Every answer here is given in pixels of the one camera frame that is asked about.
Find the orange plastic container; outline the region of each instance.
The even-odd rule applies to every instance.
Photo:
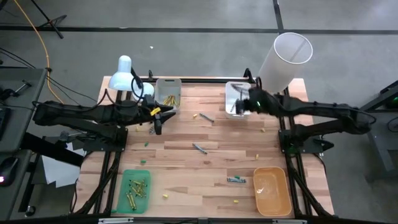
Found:
[[[254,171],[257,209],[266,217],[286,216],[292,211],[285,171],[279,167],[263,167]]]

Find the computer mouse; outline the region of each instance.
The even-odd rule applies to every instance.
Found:
[[[17,165],[19,159],[16,157],[8,157],[0,164],[0,187],[10,186],[17,173]]]

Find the white paper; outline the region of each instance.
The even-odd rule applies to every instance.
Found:
[[[81,156],[85,155],[83,149],[73,150],[73,144],[67,143],[67,149]],[[79,177],[80,167],[70,165],[55,159],[43,156],[43,165],[47,183],[55,181],[56,187],[74,184]]]

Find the concrete floor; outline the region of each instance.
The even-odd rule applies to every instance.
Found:
[[[37,0],[50,17],[67,14],[63,26],[276,28],[272,0]],[[395,0],[279,0],[286,29],[398,29]],[[30,1],[22,7],[35,24],[41,17]],[[12,1],[0,11],[2,24],[26,24]],[[246,67],[256,74],[276,34],[42,32],[49,50],[52,77],[93,98],[104,75],[112,75],[120,55],[132,58],[146,75],[240,77]],[[313,58],[297,75],[304,78],[310,100],[361,106],[397,80],[396,35],[306,35]],[[4,47],[37,67],[45,66],[39,40],[29,31],[1,31]],[[16,63],[2,58],[6,65]],[[73,96],[82,104],[91,102]],[[40,100],[54,100],[44,88]],[[63,127],[31,124],[36,135],[53,136]],[[366,136],[332,134],[335,148],[325,153],[335,213],[344,218],[398,222],[398,182],[369,184],[364,175],[377,169]],[[36,187],[36,217],[65,214],[73,187]],[[63,195],[56,201],[54,195]],[[13,218],[23,214],[15,213]]]

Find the wooden tabletop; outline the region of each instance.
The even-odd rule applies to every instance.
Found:
[[[102,96],[110,77],[104,77],[99,93]],[[252,114],[246,121],[225,116],[225,84],[183,84],[180,114],[169,119],[162,135],[150,135],[149,124],[129,126],[126,150],[122,153],[118,181],[113,201],[116,209],[122,173],[126,169],[149,170],[152,176],[149,208],[142,215],[115,214],[135,217],[225,217],[264,218],[256,208],[253,172],[258,167],[281,167],[286,170],[279,149],[277,118]],[[308,100],[304,80],[296,78],[289,85],[290,95]],[[110,91],[113,99],[116,91]],[[212,124],[194,114],[204,113],[214,118]],[[296,123],[312,124],[311,116],[296,116]],[[208,151],[205,155],[194,149],[195,142]],[[75,210],[89,199],[97,187],[103,152],[94,152],[81,167],[77,182],[78,200]],[[308,188],[326,211],[333,213],[325,171],[311,154],[303,154]],[[229,183],[227,177],[239,175],[246,184]],[[298,189],[300,208],[304,212],[302,193]],[[101,210],[108,196],[105,189]],[[293,217],[293,212],[286,217]]]

